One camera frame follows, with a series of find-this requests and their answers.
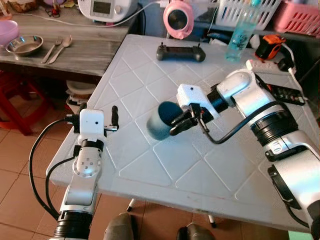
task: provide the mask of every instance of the tabletop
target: tabletop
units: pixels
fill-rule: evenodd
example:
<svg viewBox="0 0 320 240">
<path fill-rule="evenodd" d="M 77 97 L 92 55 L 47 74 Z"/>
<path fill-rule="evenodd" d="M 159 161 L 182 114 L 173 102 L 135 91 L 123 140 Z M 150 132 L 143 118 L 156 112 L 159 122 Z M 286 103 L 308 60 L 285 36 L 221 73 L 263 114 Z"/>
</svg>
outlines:
<svg viewBox="0 0 320 240">
<path fill-rule="evenodd" d="M 201 62 L 156 59 L 157 47 L 194 46 L 196 42 L 127 35 L 87 105 L 104 111 L 104 125 L 111 123 L 111 108 L 118 107 L 119 130 L 110 133 L 103 151 L 100 192 L 135 197 L 187 211 L 211 213 L 273 228 L 308 232 L 285 209 L 268 176 L 271 163 L 246 126 L 221 145 L 213 145 L 193 127 L 163 141 L 151 138 L 146 122 L 163 101 L 177 102 L 179 84 L 200 86 L 206 93 L 233 70 L 245 68 L 254 58 L 246 49 L 241 62 L 224 58 L 225 46 L 202 44 Z M 262 74 L 266 82 L 297 88 L 289 75 Z M 308 105 L 288 104 L 292 115 L 318 146 L 318 125 Z M 233 108 L 207 126 L 216 139 L 242 120 Z M 70 131 L 49 165 L 72 156 L 77 135 Z M 53 172 L 55 184 L 67 185 L 71 162 Z M 296 214 L 302 218 L 301 211 Z"/>
<path fill-rule="evenodd" d="M 43 8 L 30 11 L 28 14 L 49 18 Z M 44 39 L 41 50 L 18 59 L 4 48 L 0 48 L 0 63 L 102 77 L 136 19 L 133 17 L 115 27 L 97 27 L 103 25 L 86 18 L 75 7 L 62 8 L 60 17 L 54 19 L 88 26 L 67 25 L 36 16 L 18 14 L 14 15 L 12 20 L 18 23 L 20 35 L 38 35 Z M 69 35 L 73 38 L 72 45 L 66 48 L 53 64 L 42 64 L 41 60 L 56 42 L 57 37 Z"/>
</svg>

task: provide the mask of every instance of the spoon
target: spoon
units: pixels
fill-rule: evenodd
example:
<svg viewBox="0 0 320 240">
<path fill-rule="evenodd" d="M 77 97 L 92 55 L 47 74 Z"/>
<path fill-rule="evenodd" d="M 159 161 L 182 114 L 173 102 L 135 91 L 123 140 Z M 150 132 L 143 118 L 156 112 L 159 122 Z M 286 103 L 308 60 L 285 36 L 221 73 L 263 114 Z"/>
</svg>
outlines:
<svg viewBox="0 0 320 240">
<path fill-rule="evenodd" d="M 63 40 L 63 42 L 62 42 L 62 48 L 50 59 L 50 61 L 48 62 L 48 64 L 53 64 L 53 63 L 57 60 L 57 58 L 58 58 L 59 54 L 61 53 L 61 51 L 62 51 L 63 49 L 65 49 L 65 48 L 69 47 L 69 46 L 71 45 L 71 43 L 72 43 L 72 36 L 70 35 L 70 36 L 66 37 L 66 38 Z"/>
</svg>

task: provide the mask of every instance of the red stool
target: red stool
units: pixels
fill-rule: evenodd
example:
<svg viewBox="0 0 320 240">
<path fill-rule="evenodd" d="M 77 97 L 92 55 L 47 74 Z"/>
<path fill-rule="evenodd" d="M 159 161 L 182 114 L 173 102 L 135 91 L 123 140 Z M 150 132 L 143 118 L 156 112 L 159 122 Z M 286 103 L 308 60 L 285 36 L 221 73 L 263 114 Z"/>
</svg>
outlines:
<svg viewBox="0 0 320 240">
<path fill-rule="evenodd" d="M 22 99 L 30 101 L 32 99 L 30 92 L 38 94 L 43 101 L 32 114 L 23 118 L 9 99 L 20 95 Z M 46 114 L 49 107 L 53 107 L 51 100 L 33 79 L 0 70 L 0 109 L 10 119 L 10 121 L 0 119 L 0 128 L 19 129 L 23 135 L 29 135 L 32 133 L 30 125 L 39 121 Z"/>
</svg>

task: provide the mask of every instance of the stainless steel bowl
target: stainless steel bowl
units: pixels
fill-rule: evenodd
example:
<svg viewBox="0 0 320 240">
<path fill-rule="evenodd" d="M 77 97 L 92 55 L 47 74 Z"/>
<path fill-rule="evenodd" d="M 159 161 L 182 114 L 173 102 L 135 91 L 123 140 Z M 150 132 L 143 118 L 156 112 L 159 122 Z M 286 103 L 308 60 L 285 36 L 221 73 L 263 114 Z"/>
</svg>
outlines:
<svg viewBox="0 0 320 240">
<path fill-rule="evenodd" d="M 24 35 L 13 39 L 6 45 L 5 49 L 9 53 L 22 57 L 38 51 L 43 43 L 44 39 L 40 36 Z"/>
</svg>

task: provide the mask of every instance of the tiled floor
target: tiled floor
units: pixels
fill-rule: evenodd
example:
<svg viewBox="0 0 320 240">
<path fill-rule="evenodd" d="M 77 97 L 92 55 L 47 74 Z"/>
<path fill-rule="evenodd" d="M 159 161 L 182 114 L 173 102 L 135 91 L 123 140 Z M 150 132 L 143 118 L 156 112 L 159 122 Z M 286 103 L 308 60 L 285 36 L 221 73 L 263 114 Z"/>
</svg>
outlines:
<svg viewBox="0 0 320 240">
<path fill-rule="evenodd" d="M 12 100 L 20 114 L 31 113 L 39 104 L 38 99 Z M 28 157 L 41 130 L 50 122 L 61 118 L 68 111 L 58 102 L 57 109 L 50 109 L 45 117 L 34 124 L 34 134 L 23 136 L 17 130 L 0 128 L 0 239 L 47 240 L 56 227 L 55 220 L 36 201 L 28 176 Z M 60 147 L 70 126 L 61 123 L 46 134 L 35 156 L 33 172 L 41 197 L 45 197 L 45 171 Z M 59 209 L 65 188 L 50 186 L 52 202 Z M 99 195 L 93 218 L 90 240 L 102 240 L 112 218 L 124 212 L 130 199 Z M 175 240 L 178 229 L 191 221 L 212 231 L 216 240 L 286 240 L 288 232 L 230 219 L 218 219 L 218 228 L 212 229 L 208 216 L 191 213 L 163 205 L 140 201 L 131 212 L 137 223 L 137 239 Z"/>
</svg>

